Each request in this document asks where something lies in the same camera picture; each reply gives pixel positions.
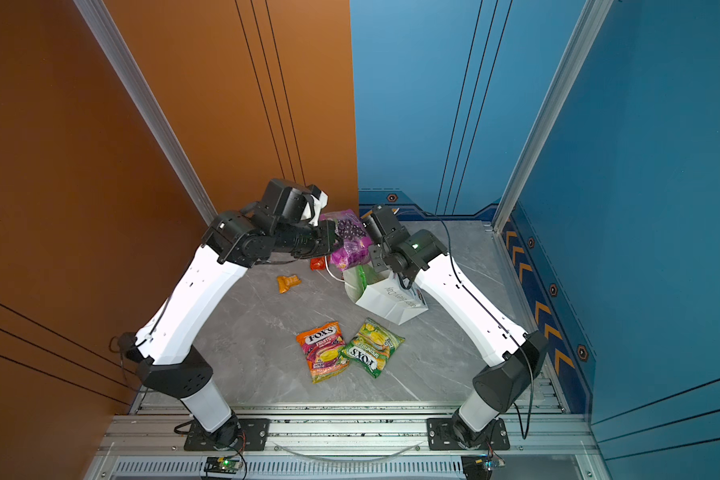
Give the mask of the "orange Fox's candy bag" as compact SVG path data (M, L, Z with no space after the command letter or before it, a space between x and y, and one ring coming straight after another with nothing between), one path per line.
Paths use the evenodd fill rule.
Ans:
M302 332L296 336L313 384L342 373L349 360L342 355L346 342L338 322Z

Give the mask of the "white paper gift bag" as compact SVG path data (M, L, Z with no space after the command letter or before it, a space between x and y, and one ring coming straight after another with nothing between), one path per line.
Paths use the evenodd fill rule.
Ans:
M391 270L378 272L382 280L362 289L355 268L341 272L345 293L350 301L377 317L402 325L426 312L428 305L418 287L404 289L397 274Z

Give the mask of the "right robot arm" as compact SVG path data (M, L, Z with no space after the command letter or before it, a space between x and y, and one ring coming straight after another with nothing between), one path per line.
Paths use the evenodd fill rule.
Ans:
M414 233L393 209L376 205L361 221L372 240L371 265L397 275L404 287L417 287L456 321L478 349L485 367L472 380L467 400L452 416L455 441L463 449L489 442L497 418L533 390L548 352L548 340L526 331L496 307L468 279L450 251L429 230Z

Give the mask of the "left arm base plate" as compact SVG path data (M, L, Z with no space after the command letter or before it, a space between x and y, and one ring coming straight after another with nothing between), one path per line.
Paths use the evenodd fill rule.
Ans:
M185 436L185 451L260 452L265 449L269 428L267 418L239 419L233 415L213 432L195 419L177 425L174 432Z

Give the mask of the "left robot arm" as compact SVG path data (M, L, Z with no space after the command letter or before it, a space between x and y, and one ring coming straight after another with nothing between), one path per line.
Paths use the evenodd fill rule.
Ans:
M315 185L271 180L262 198L209 224L181 279L156 314L118 339L142 384L179 400L214 449L237 449L242 428L194 345L223 296L274 253L295 260L327 256L342 244L335 223L320 217L328 196Z

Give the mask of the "magenta raisin snack pouch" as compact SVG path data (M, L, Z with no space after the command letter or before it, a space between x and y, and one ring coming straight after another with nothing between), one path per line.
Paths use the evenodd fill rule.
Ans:
M372 240L360 218L353 210L324 213L321 220L335 223L335 232L342 246L330 255L330 261L340 271L345 271L370 261Z

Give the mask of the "green chips bag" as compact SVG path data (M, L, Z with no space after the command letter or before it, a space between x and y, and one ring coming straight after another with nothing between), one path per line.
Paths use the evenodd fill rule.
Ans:
M359 265L355 268L355 271L358 285L362 289L365 289L367 286L373 285L382 280L380 274L369 264Z

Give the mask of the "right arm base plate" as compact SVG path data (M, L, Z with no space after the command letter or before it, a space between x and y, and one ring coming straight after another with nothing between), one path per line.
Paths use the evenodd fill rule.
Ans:
M433 417L426 420L430 450L491 450L507 451L511 448L505 423L497 418L482 430L471 430L458 416Z

